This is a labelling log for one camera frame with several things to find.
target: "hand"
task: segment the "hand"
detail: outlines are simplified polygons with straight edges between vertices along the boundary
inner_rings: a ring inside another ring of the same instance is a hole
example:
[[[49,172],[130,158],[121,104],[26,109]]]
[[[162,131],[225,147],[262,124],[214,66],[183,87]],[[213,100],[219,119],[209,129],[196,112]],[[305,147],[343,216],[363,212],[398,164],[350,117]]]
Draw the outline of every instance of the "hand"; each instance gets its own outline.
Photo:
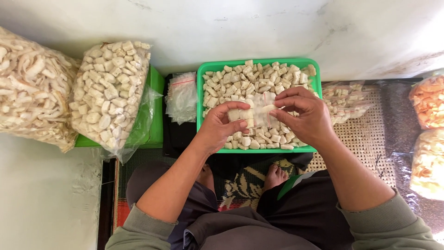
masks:
[[[295,87],[282,91],[276,96],[274,105],[278,108],[270,112],[284,123],[304,143],[318,149],[338,140],[330,120],[327,105],[304,87]],[[287,112],[296,111],[298,117]]]
[[[227,137],[242,131],[249,133],[246,129],[247,122],[238,120],[228,123],[227,112],[230,109],[249,109],[250,105],[240,101],[228,101],[211,109],[205,116],[199,131],[193,139],[199,148],[203,148],[206,153],[214,154],[226,143]]]

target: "fingernail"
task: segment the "fingernail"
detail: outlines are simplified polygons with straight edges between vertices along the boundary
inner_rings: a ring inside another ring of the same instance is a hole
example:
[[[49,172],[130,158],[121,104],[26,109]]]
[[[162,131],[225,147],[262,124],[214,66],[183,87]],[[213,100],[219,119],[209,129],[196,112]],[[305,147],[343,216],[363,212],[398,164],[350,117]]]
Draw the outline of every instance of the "fingernail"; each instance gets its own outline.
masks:
[[[274,110],[271,110],[270,112],[268,112],[268,114],[270,114],[273,117],[277,116],[276,111],[274,111]]]

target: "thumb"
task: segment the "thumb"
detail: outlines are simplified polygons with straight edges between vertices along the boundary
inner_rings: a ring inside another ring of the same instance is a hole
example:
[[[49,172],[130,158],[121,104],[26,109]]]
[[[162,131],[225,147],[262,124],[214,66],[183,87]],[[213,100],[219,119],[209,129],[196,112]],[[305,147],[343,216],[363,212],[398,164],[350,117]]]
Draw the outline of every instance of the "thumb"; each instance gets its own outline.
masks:
[[[245,120],[238,120],[225,124],[223,126],[223,130],[224,134],[229,136],[236,132],[244,130],[246,127],[247,127],[247,122]]]
[[[282,122],[283,124],[289,126],[296,122],[296,117],[288,114],[284,110],[281,109],[275,109],[268,112],[271,116],[275,117],[278,121]]]

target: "sleeve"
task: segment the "sleeve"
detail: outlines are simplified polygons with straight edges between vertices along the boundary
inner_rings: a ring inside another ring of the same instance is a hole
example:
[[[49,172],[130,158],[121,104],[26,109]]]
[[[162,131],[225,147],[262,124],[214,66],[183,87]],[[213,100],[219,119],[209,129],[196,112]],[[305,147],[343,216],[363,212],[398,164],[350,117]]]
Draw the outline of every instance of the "sleeve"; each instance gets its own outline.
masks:
[[[169,250],[166,242],[175,224],[155,219],[133,205],[127,220],[116,229],[105,246],[106,250]]]
[[[433,240],[430,228],[395,191],[391,200],[369,210],[349,212],[338,207],[355,237],[353,249],[444,250],[444,245]]]

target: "white wall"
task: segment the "white wall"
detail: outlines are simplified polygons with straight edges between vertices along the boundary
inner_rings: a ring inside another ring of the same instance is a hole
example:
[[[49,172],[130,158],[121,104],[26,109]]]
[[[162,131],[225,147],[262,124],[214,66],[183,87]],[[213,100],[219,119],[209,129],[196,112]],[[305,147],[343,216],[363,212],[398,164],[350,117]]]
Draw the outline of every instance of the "white wall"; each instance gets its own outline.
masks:
[[[97,149],[0,134],[0,242],[8,250],[95,250],[101,162]]]
[[[207,61],[304,56],[323,81],[444,67],[441,0],[4,0],[0,25],[81,58],[102,41],[154,44],[162,74]]]

